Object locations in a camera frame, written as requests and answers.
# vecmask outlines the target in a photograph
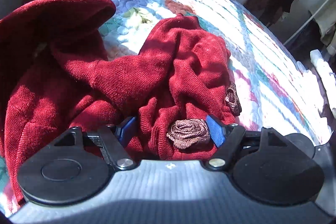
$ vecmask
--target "screw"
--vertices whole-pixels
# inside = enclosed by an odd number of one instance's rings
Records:
[[[121,168],[127,168],[133,165],[133,160],[131,159],[120,159],[117,161],[117,165]]]
[[[225,160],[223,159],[211,159],[209,160],[209,164],[212,167],[222,167],[225,165]]]
[[[115,133],[115,131],[116,131],[116,126],[115,126],[115,125],[113,125],[112,123],[108,123],[106,126],[107,126],[113,133]]]

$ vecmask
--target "blue gripper pad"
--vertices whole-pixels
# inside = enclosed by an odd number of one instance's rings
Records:
[[[121,143],[123,147],[126,147],[129,141],[136,134],[137,128],[137,118],[127,117],[122,121],[121,124],[115,128],[115,137]]]
[[[205,119],[212,141],[217,147],[220,147],[226,139],[226,126],[218,118],[213,115],[208,115]]]

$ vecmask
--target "red sweater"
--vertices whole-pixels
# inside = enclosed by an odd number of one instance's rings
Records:
[[[136,159],[206,159],[166,137],[177,119],[208,113],[234,122],[225,103],[230,52],[197,17],[161,20],[138,56],[109,62],[98,27],[115,13],[110,0],[35,0],[0,21],[0,153],[16,197],[20,165],[70,126],[95,130],[136,115],[127,152]],[[39,43],[46,47],[36,58]]]

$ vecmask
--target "bed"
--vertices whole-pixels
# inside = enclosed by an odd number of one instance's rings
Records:
[[[283,135],[300,132],[315,145],[330,138],[314,98],[308,96],[296,61],[274,35],[235,0],[112,0],[117,11],[100,27],[110,60],[139,53],[149,32],[162,18],[195,15],[203,29],[223,37],[231,51],[229,68],[242,105],[237,123],[248,130],[262,126]],[[0,190],[7,183],[0,162]],[[16,210],[7,186],[0,208]]]

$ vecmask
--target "brown fabric flower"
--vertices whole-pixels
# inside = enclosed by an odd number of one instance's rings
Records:
[[[171,124],[167,137],[178,149],[186,149],[193,144],[208,143],[210,132],[202,119],[179,120]]]
[[[237,95],[236,85],[232,81],[230,81],[230,85],[226,89],[225,101],[226,105],[230,108],[232,114],[234,116],[239,116],[242,112],[242,107],[240,105]]]

